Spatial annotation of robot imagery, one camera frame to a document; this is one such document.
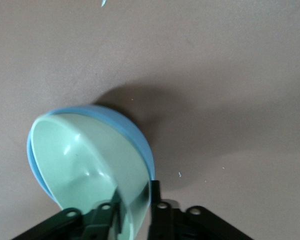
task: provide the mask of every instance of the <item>blue bowl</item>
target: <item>blue bowl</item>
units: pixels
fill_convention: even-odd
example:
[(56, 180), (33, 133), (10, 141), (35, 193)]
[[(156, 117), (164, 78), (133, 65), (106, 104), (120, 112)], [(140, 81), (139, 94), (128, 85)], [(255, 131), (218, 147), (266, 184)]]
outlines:
[[(52, 111), (47, 112), (44, 114), (45, 116), (49, 115), (57, 115), (57, 114), (79, 114), (88, 116), (91, 118), (98, 119), (99, 121), (102, 121), (115, 130), (117, 130), (119, 133), (121, 133), (130, 143), (134, 145), (134, 147), (139, 151), (140, 155), (142, 156), (148, 173), (149, 178), (151, 180), (155, 179), (155, 164), (153, 155), (150, 149), (150, 146), (145, 138), (145, 136), (142, 134), (142, 132), (139, 130), (139, 128), (127, 117), (122, 115), (121, 113), (108, 108), (104, 106), (99, 105), (83, 105), (83, 106), (74, 106), (74, 107), (66, 107), (66, 108), (59, 108)], [(27, 138), (27, 156), (28, 161), (31, 167), (31, 170), (33, 172), (33, 175), (35, 176), (36, 180), (40, 184), (40, 186), (43, 188), (43, 190), (52, 198), (54, 201), (56, 201), (51, 194), (50, 190), (48, 189), (43, 177), (41, 176), (41, 173), (38, 169), (33, 148), (31, 145), (31, 131), (29, 132), (28, 138)]]

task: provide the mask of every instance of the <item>gray surface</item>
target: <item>gray surface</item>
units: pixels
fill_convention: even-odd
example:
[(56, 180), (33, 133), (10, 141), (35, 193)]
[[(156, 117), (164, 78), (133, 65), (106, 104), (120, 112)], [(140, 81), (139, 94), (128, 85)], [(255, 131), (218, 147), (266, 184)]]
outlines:
[(59, 210), (27, 163), (34, 119), (98, 99), (144, 131), (165, 198), (300, 240), (300, 0), (100, 4), (0, 1), (0, 240)]

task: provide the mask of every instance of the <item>beige tabletop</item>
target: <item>beige tabletop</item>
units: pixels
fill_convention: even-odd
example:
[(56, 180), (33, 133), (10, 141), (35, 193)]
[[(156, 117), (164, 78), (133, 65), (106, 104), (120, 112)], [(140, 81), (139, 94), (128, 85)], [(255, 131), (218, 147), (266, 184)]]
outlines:
[(0, 1), (0, 240), (59, 211), (28, 164), (33, 121), (91, 103), (132, 116), (164, 198), (300, 240), (300, 0), (101, 2)]

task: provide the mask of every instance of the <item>plastic bowl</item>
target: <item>plastic bowl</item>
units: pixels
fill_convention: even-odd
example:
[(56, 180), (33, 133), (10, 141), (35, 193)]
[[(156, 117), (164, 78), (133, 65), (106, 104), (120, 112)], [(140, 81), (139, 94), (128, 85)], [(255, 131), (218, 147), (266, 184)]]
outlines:
[(30, 131), (34, 161), (62, 208), (84, 214), (118, 190), (126, 209), (121, 240), (132, 240), (150, 204), (150, 175), (136, 146), (111, 125), (82, 114), (39, 117)]
[[(65, 113), (72, 113), (72, 114), (80, 114), (84, 116), (88, 116), (97, 120), (100, 120), (107, 125), (113, 127), (118, 132), (120, 132), (125, 138), (130, 141), (134, 147), (139, 151), (141, 154), (151, 180), (155, 179), (155, 165), (154, 159), (152, 156), (152, 152), (150, 146), (142, 134), (142, 132), (138, 129), (138, 127), (127, 117), (120, 114), (119, 112), (104, 106), (99, 105), (83, 105), (83, 106), (74, 106), (74, 107), (66, 107), (66, 108), (59, 108), (52, 111), (47, 112), (44, 116), (50, 115), (57, 115), (57, 114), (65, 114)], [(35, 161), (35, 157), (33, 154), (33, 147), (31, 143), (31, 135), (32, 129), (29, 132), (28, 139), (27, 139), (27, 156), (28, 161), (38, 183), (41, 185), (43, 190), (54, 200), (56, 199), (51, 194), (50, 190), (48, 189), (45, 181), (43, 180), (41, 173), (38, 169), (38, 166)]]

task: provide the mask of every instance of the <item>green bowl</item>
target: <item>green bowl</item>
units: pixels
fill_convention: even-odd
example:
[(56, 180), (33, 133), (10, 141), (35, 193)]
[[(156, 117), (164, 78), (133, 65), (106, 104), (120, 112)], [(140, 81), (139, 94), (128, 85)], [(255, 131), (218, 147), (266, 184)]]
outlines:
[(150, 177), (139, 151), (121, 133), (95, 118), (44, 115), (31, 128), (40, 174), (62, 208), (84, 214), (117, 189), (126, 209), (120, 240), (132, 240), (150, 204)]

